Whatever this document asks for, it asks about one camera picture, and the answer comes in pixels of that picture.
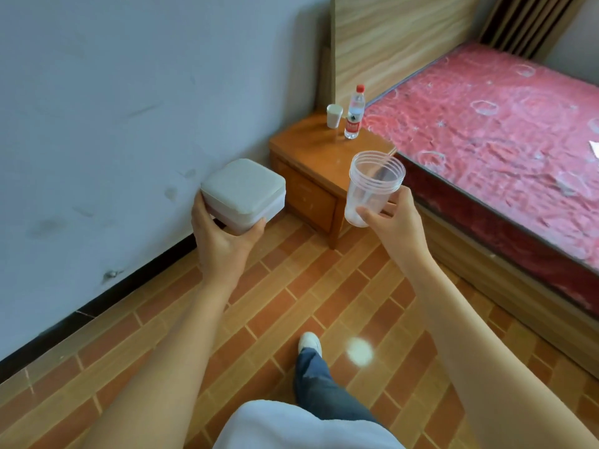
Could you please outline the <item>person's left hand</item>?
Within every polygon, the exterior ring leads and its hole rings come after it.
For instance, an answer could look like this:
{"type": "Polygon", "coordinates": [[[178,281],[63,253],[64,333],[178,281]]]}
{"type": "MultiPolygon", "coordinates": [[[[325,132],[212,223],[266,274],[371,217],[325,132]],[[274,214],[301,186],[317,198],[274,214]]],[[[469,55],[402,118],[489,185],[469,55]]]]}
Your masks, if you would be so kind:
{"type": "Polygon", "coordinates": [[[245,232],[234,235],[222,230],[208,213],[200,190],[194,197],[191,224],[203,280],[230,295],[237,287],[255,245],[246,245],[243,241],[245,232]]]}

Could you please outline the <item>person's right hand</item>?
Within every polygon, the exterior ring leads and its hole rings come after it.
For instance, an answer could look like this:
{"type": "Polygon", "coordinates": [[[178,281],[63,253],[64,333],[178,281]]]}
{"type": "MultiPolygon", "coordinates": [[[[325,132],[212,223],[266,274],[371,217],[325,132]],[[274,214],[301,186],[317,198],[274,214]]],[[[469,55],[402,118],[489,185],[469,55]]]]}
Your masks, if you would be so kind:
{"type": "Polygon", "coordinates": [[[424,277],[438,269],[428,249],[422,218],[411,190],[401,186],[379,213],[383,212],[392,216],[389,226],[372,230],[405,276],[424,277]]]}

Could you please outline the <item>clear plastic cup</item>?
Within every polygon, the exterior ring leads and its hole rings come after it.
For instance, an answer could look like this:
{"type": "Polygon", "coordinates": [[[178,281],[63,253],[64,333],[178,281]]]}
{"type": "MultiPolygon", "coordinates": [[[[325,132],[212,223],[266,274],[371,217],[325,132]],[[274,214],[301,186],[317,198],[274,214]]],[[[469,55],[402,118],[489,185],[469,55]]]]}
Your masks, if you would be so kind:
{"type": "Polygon", "coordinates": [[[381,212],[390,196],[401,187],[406,170],[393,154],[363,151],[353,157],[348,175],[350,184],[344,216],[352,226],[362,228],[368,225],[356,209],[364,207],[381,212]]]}

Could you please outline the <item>white square lidded container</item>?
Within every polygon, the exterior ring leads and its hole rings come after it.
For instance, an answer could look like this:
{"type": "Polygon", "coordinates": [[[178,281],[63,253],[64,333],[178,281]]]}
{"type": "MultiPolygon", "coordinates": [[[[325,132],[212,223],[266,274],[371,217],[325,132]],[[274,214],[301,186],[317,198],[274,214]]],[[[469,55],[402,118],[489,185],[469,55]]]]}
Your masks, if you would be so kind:
{"type": "Polygon", "coordinates": [[[235,234],[247,232],[261,219],[269,222],[285,207],[285,178],[247,158],[212,173],[200,190],[208,213],[235,234]]]}

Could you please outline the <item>person's right forearm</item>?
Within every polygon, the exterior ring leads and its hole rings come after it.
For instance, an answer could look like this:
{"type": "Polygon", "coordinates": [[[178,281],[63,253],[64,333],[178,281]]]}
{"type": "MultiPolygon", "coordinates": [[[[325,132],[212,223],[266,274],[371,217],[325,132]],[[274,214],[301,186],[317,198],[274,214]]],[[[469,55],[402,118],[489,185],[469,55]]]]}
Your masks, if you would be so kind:
{"type": "Polygon", "coordinates": [[[432,258],[400,269],[483,449],[599,449],[599,440],[490,330],[432,258]]]}

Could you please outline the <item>person's left forearm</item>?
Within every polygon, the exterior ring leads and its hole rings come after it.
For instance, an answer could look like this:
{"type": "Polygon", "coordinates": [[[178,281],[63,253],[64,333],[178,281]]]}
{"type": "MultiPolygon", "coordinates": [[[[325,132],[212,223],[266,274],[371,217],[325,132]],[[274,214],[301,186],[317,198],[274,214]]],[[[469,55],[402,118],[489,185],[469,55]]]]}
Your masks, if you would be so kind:
{"type": "Polygon", "coordinates": [[[206,278],[187,311],[100,419],[80,449],[182,449],[220,320],[236,285],[206,278]]]}

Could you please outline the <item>wooden nightstand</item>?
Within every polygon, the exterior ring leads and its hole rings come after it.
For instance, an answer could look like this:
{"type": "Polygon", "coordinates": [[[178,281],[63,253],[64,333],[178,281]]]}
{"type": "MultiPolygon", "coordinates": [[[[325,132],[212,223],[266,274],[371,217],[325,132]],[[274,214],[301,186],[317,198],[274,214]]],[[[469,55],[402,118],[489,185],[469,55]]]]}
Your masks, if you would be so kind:
{"type": "Polygon", "coordinates": [[[328,128],[326,114],[316,112],[273,136],[269,141],[271,166],[286,181],[286,209],[327,237],[336,249],[343,228],[349,170],[363,151],[393,154],[384,138],[362,129],[358,137],[328,128]]]}

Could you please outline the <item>water bottle with red cap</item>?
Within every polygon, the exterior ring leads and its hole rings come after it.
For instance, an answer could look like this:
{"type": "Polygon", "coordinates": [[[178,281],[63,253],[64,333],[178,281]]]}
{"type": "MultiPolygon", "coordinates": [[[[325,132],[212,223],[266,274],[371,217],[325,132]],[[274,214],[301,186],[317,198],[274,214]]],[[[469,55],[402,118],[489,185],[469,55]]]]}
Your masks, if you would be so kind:
{"type": "Polygon", "coordinates": [[[365,112],[365,105],[365,86],[363,84],[358,84],[355,92],[350,97],[348,105],[346,126],[344,129],[344,135],[347,139],[353,140],[359,135],[365,112]]]}

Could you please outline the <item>white shoe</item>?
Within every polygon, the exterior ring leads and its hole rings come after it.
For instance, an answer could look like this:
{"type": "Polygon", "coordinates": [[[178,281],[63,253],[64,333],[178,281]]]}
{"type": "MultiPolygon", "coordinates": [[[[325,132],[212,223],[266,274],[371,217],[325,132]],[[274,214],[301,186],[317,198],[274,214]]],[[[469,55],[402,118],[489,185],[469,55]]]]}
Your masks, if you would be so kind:
{"type": "Polygon", "coordinates": [[[304,332],[298,342],[298,354],[311,350],[322,357],[323,351],[319,337],[314,332],[304,332]]]}

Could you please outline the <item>red patterned mattress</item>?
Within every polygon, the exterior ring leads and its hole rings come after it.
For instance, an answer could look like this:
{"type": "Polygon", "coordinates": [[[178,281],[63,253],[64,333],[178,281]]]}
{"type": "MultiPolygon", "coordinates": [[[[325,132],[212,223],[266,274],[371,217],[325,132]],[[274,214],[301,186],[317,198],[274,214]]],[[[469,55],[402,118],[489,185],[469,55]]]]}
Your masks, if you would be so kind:
{"type": "Polygon", "coordinates": [[[416,199],[599,318],[599,87],[463,45],[367,107],[416,199]]]}

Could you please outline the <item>blue jeans leg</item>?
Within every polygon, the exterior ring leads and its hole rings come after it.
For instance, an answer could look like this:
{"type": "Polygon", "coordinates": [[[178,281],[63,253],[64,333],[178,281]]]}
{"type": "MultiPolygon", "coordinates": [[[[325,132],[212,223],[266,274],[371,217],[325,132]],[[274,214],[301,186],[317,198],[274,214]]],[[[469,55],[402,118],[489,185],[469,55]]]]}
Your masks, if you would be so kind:
{"type": "Polygon", "coordinates": [[[297,405],[321,420],[379,424],[363,404],[333,380],[328,365],[314,348],[299,351],[293,386],[297,405]]]}

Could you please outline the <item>black baseboard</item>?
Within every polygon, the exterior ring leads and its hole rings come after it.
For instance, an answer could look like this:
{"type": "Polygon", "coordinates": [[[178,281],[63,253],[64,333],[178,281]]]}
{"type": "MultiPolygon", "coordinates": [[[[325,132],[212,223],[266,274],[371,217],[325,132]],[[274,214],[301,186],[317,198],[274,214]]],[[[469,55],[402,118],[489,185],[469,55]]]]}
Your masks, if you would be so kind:
{"type": "Polygon", "coordinates": [[[102,313],[124,300],[134,291],[157,277],[160,273],[178,262],[196,247],[190,234],[158,257],[131,273],[104,293],[95,297],[81,308],[64,317],[61,321],[41,332],[33,340],[15,352],[0,359],[0,384],[26,368],[41,355],[90,323],[102,313]]]}

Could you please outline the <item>white shirt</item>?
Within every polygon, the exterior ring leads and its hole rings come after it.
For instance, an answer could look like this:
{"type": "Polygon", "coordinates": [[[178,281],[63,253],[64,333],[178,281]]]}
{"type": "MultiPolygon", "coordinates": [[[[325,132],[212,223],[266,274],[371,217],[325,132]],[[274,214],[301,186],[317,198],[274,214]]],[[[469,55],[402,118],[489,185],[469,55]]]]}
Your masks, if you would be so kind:
{"type": "Polygon", "coordinates": [[[405,448],[374,422],[321,420],[295,405],[252,400],[231,415],[213,449],[405,448]]]}

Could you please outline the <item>wooden slatted panel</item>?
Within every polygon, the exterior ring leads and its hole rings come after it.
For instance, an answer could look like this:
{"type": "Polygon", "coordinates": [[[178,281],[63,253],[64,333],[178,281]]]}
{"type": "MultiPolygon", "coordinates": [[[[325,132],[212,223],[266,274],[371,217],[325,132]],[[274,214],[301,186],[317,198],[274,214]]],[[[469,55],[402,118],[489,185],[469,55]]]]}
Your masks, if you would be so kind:
{"type": "Polygon", "coordinates": [[[541,63],[587,0],[496,0],[478,41],[541,63]]]}

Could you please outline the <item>wooden bed frame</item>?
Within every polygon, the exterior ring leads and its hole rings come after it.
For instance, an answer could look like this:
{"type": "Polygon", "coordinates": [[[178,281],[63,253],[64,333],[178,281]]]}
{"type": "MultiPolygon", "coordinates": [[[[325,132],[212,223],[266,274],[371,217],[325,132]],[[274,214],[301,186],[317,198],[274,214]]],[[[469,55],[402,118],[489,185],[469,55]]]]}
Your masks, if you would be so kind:
{"type": "MultiPolygon", "coordinates": [[[[365,84],[368,107],[438,59],[469,45],[478,1],[331,0],[333,102],[348,107],[351,92],[365,84]]],[[[438,260],[599,379],[599,318],[415,200],[438,260]]]]}

